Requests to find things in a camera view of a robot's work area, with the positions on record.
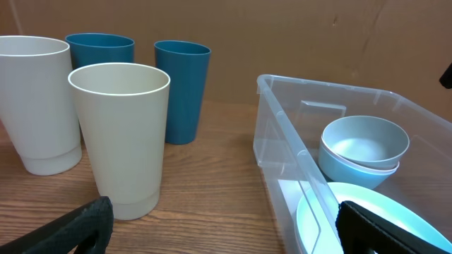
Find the light blue bowl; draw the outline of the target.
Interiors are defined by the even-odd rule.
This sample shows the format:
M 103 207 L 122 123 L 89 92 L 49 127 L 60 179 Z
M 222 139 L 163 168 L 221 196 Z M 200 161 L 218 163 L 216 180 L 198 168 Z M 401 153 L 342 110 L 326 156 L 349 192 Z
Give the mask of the light blue bowl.
M 336 182 L 351 183 L 369 189 L 374 189 L 384 182 L 390 175 L 369 174 L 346 166 L 333 159 L 319 145 L 319 167 L 329 179 Z

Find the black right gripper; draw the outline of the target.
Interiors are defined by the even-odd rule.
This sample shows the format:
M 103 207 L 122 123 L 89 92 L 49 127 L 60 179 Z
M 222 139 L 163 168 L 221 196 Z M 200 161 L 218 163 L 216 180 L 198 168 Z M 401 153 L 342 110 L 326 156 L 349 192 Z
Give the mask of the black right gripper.
M 446 89 L 452 88 L 452 63 L 444 71 L 444 73 L 442 74 L 442 76 L 439 79 L 439 82 Z

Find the clear plastic storage bin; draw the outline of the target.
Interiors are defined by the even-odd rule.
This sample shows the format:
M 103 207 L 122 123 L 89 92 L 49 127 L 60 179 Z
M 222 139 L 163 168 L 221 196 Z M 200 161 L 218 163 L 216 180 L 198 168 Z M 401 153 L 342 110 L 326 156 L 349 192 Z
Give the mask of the clear plastic storage bin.
M 340 202 L 319 168 L 319 145 L 330 122 L 352 115 L 387 119 L 407 132 L 410 146 L 399 169 L 373 191 L 405 206 L 451 242 L 448 121 L 385 90 L 269 74 L 260 75 L 257 84 L 254 154 L 288 253 L 308 253 L 296 222 L 297 206 L 308 190 L 314 192 L 335 234 Z

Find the cream cup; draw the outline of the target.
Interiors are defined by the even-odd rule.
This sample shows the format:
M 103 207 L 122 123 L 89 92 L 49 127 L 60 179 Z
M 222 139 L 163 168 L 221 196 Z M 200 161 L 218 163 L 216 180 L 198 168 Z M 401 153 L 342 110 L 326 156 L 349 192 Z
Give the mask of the cream cup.
M 133 220 L 158 203 L 170 77 L 138 63 L 97 63 L 68 76 L 101 196 L 115 219 Z
M 48 176 L 76 166 L 81 135 L 68 76 L 65 41 L 1 37 L 1 122 L 25 169 Z

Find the blue cup left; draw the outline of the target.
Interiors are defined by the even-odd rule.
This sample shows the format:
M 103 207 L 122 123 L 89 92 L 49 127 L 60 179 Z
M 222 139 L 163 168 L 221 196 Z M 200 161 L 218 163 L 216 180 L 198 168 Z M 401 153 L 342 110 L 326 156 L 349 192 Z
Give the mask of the blue cup left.
M 67 35 L 73 69 L 107 62 L 134 62 L 133 39 L 106 33 L 77 33 Z

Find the light blue plate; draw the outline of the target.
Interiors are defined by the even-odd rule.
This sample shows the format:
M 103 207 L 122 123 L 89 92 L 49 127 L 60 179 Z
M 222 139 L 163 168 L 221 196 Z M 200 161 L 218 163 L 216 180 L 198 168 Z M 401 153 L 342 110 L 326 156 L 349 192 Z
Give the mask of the light blue plate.
M 420 216 L 400 203 L 371 189 L 349 183 L 328 184 L 338 202 L 351 200 L 422 240 L 451 252 L 451 242 Z M 300 241 L 308 253 L 342 253 L 326 216 L 312 190 L 299 201 L 296 222 Z

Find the blue cup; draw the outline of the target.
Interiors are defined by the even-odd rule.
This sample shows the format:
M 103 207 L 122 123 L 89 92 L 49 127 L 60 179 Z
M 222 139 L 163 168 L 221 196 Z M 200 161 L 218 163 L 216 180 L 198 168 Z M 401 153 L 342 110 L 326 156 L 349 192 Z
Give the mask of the blue cup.
M 170 79 L 165 142 L 195 140 L 211 50 L 194 42 L 163 40 L 154 44 L 155 66 Z
M 73 69 L 107 62 L 134 62 L 133 39 L 106 33 L 77 33 L 67 35 Z

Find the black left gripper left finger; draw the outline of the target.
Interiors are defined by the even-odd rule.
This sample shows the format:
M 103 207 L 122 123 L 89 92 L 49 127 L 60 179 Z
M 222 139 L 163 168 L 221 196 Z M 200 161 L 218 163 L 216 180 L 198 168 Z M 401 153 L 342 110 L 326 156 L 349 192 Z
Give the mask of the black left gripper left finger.
M 2 245 L 1 252 L 104 254 L 113 225 L 112 203 L 102 196 Z

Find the pink bowl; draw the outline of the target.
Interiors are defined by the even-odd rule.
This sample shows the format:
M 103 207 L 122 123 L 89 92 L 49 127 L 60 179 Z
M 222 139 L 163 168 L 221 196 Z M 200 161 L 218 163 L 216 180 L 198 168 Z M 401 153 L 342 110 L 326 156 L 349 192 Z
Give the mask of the pink bowl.
M 391 166 L 389 168 L 371 168 L 371 167 L 366 167 L 366 166 L 362 166 L 360 164 L 356 164 L 354 162 L 351 162 L 350 160 L 347 160 L 344 157 L 341 157 L 340 155 L 336 154 L 334 151 L 332 151 L 332 149 L 330 149 L 327 144 L 325 143 L 325 141 L 322 139 L 320 139 L 320 146 L 329 154 L 333 157 L 333 159 L 341 162 L 342 164 L 352 167 L 353 169 L 356 169 L 358 171 L 362 171 L 362 172 L 367 172 L 369 174 L 377 174 L 377 175 L 389 175 L 389 174 L 393 174 L 400 166 L 400 162 L 397 162 L 397 164 L 395 164 L 394 166 Z

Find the blue cup right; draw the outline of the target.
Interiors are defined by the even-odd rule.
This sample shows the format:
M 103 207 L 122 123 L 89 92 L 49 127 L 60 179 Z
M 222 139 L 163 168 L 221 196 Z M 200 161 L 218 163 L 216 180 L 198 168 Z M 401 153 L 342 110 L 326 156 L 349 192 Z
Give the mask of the blue cup right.
M 154 44 L 155 66 L 170 79 L 165 142 L 195 140 L 211 50 L 194 42 L 163 40 Z

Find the grey bowl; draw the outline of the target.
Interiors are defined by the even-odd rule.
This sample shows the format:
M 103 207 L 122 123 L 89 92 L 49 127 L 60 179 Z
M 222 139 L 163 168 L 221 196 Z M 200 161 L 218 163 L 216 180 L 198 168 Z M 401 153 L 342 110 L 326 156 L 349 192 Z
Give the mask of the grey bowl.
M 376 116 L 346 116 L 329 123 L 321 139 L 334 153 L 372 169 L 392 169 L 410 138 L 398 124 Z

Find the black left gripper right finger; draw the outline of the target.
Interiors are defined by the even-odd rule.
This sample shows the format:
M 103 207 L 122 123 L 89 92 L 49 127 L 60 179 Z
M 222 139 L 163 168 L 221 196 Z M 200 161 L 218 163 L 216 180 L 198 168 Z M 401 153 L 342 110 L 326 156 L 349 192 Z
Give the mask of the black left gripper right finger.
M 447 254 L 349 200 L 339 204 L 335 227 L 344 254 Z

